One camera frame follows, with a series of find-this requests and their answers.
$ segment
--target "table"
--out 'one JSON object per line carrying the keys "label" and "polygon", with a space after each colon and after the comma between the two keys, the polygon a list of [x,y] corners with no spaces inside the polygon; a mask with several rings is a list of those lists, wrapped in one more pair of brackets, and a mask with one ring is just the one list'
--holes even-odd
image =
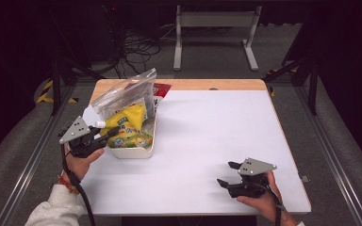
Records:
{"label": "table", "polygon": [[[91,100],[119,81],[98,81]],[[277,165],[274,174],[289,212],[311,211],[263,81],[156,82],[173,86],[157,109],[154,154],[148,159],[118,159],[105,152],[92,164],[82,186],[95,215],[257,215],[231,199],[216,181],[238,183],[239,175],[227,162],[246,157]],[[91,121],[91,116],[84,115],[84,120]]]}

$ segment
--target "human hand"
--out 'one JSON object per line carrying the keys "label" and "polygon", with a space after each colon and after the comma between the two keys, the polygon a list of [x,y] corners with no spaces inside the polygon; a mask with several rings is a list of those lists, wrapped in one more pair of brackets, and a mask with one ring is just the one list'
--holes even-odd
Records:
{"label": "human hand", "polygon": [[[75,174],[78,180],[84,179],[85,175],[87,174],[88,170],[90,169],[90,164],[98,159],[104,152],[104,149],[98,149],[90,154],[90,156],[86,158],[79,158],[74,157],[72,154],[69,153],[67,145],[64,145],[65,154],[66,154],[66,161],[69,170]],[[70,178],[65,171],[62,174],[63,180],[69,184],[71,184]]]}
{"label": "human hand", "polygon": [[[278,200],[282,203],[281,192],[275,183],[275,177],[272,171],[267,172],[267,179],[269,181],[269,185],[272,191],[278,197]],[[253,208],[257,209],[264,218],[269,219],[271,222],[275,222],[277,209],[275,206],[274,198],[269,191],[266,191],[264,195],[262,195],[257,199],[246,196],[238,196],[237,201],[252,206]],[[297,224],[298,222],[293,218],[293,216],[290,213],[288,213],[286,210],[282,211],[281,215],[282,226],[289,226],[289,225],[296,226]]]}

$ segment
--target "finger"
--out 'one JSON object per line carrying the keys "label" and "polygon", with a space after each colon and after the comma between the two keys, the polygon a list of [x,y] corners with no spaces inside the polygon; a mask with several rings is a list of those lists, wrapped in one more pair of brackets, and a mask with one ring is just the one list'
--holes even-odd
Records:
{"label": "finger", "polygon": [[269,185],[272,189],[273,192],[275,192],[275,194],[277,195],[277,197],[281,200],[281,192],[278,189],[277,184],[275,183],[275,176],[274,173],[272,171],[268,171],[267,172],[267,180],[269,181]]}
{"label": "finger", "polygon": [[93,161],[98,159],[102,154],[104,154],[104,152],[105,152],[104,149],[98,149],[92,154],[90,154],[90,156],[88,156],[87,159],[90,161],[90,163],[92,163]]}
{"label": "finger", "polygon": [[247,205],[252,205],[252,202],[254,202],[255,200],[246,196],[238,196],[237,201]]}
{"label": "finger", "polygon": [[68,145],[69,145],[68,143],[63,144],[65,154],[67,154],[69,152],[69,146]]}

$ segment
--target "wrist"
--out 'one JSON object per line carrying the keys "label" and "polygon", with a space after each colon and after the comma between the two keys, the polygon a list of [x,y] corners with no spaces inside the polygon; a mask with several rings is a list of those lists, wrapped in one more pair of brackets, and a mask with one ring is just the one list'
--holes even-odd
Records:
{"label": "wrist", "polygon": [[65,181],[67,184],[72,186],[72,182],[70,181],[69,175],[67,175],[67,173],[65,171],[63,171],[61,173],[61,178],[63,179],[63,181]]}
{"label": "wrist", "polygon": [[72,184],[69,183],[68,181],[66,181],[65,174],[63,174],[62,176],[58,176],[58,184],[66,186],[70,193],[73,193],[75,195],[79,194],[77,188],[75,186],[72,186]]}
{"label": "wrist", "polygon": [[297,226],[298,221],[286,210],[281,214],[281,226]]}

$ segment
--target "white sleeve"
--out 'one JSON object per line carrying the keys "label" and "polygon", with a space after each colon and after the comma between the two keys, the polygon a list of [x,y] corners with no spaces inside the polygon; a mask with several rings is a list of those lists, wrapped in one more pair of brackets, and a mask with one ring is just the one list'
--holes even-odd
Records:
{"label": "white sleeve", "polygon": [[77,204],[76,197],[66,186],[54,185],[49,200],[33,210],[25,225],[78,225],[84,207]]}

